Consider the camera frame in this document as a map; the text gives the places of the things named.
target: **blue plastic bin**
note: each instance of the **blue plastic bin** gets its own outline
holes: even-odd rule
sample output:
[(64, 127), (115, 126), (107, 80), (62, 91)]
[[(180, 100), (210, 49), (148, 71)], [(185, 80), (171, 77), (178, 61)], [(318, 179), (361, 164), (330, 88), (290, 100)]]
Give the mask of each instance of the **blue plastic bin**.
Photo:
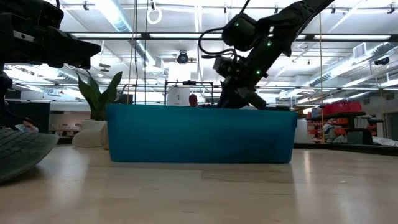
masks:
[(117, 162), (288, 163), (297, 114), (152, 105), (109, 105)]

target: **shelf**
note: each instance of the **shelf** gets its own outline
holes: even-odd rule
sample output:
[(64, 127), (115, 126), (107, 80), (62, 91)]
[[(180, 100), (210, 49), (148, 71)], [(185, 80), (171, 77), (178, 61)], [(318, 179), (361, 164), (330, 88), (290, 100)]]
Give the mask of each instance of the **shelf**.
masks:
[[(335, 113), (335, 114), (328, 114), (324, 115), (323, 119), (330, 119), (330, 118), (352, 118), (356, 116), (366, 115), (365, 112), (342, 112), (342, 113)], [(312, 118), (306, 118), (307, 121), (319, 121), (322, 120), (321, 116), (316, 116)]]

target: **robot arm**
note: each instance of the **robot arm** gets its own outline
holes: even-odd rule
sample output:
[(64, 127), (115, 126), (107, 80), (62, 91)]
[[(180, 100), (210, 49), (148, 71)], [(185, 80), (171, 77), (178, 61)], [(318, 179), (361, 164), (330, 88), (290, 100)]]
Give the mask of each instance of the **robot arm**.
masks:
[(221, 82), (223, 91), (218, 107), (241, 108), (250, 103), (263, 110), (266, 102), (255, 93), (254, 87), (262, 77), (268, 77), (268, 69), (280, 54), (291, 56), (291, 45), (297, 36), (332, 2), (333, 0), (298, 1), (278, 14), (258, 21), (243, 12), (233, 17), (223, 28), (223, 41), (240, 51), (252, 50), (246, 58), (240, 57), (239, 60), (222, 57), (220, 54), (216, 56), (213, 69), (225, 77)]

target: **person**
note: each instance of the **person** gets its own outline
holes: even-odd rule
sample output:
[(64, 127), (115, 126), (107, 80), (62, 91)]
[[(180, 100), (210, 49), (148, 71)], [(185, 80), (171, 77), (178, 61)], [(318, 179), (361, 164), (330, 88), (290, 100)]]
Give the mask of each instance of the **person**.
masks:
[(22, 132), (32, 132), (32, 133), (39, 132), (39, 129), (28, 121), (24, 121), (23, 124), (17, 124), (15, 125), (15, 127)]
[(189, 106), (197, 107), (198, 106), (198, 97), (195, 94), (191, 94), (189, 96)]

